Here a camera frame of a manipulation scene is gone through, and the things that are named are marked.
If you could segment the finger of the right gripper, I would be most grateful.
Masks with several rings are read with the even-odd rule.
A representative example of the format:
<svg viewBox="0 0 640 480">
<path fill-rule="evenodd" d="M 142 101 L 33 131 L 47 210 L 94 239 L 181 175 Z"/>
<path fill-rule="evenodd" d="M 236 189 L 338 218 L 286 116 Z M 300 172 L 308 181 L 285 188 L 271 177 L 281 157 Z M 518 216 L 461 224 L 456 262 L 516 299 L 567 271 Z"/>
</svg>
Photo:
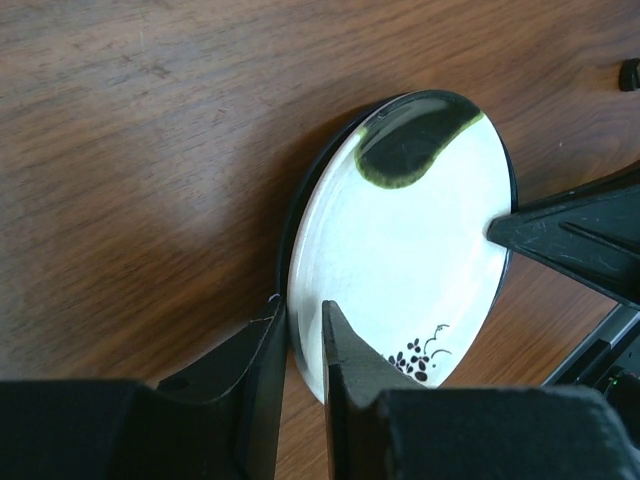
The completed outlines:
<svg viewBox="0 0 640 480">
<path fill-rule="evenodd" d="M 639 171 L 623 169 L 493 220 L 487 239 L 639 308 Z"/>
</svg>

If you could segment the cream plate black brushstroke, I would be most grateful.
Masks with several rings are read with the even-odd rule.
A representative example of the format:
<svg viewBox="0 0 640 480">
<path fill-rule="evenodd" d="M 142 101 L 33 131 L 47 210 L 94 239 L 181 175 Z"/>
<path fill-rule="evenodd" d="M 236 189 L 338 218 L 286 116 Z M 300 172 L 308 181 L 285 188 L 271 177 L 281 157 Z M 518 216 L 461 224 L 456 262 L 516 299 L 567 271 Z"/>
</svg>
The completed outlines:
<svg viewBox="0 0 640 480">
<path fill-rule="evenodd" d="M 453 373 L 508 268 L 486 231 L 514 208 L 510 169 L 489 117 L 443 90 L 383 102 L 329 149 L 284 281 L 294 356 L 318 400 L 326 300 L 414 382 L 437 387 Z"/>
</svg>

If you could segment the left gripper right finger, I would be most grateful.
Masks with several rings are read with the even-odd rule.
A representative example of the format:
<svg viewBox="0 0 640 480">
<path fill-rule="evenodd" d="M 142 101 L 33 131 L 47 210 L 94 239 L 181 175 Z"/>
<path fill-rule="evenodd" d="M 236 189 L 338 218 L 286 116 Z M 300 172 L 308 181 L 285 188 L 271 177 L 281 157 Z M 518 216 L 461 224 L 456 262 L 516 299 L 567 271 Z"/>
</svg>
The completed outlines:
<svg viewBox="0 0 640 480">
<path fill-rule="evenodd" d="M 324 407 L 332 479 L 394 479 L 389 393 L 418 390 L 351 327 L 338 303 L 322 302 Z"/>
</svg>

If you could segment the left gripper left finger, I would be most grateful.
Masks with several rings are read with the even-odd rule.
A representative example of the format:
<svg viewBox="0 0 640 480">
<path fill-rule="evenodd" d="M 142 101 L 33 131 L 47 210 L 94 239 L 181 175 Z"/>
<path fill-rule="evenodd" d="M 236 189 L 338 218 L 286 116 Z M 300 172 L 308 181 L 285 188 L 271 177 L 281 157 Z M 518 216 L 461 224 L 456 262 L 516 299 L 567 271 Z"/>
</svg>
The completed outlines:
<svg viewBox="0 0 640 480">
<path fill-rule="evenodd" d="M 271 479 L 287 357 L 286 309 L 263 312 L 200 359 L 162 380 L 175 401 L 170 472 L 180 479 Z"/>
</svg>

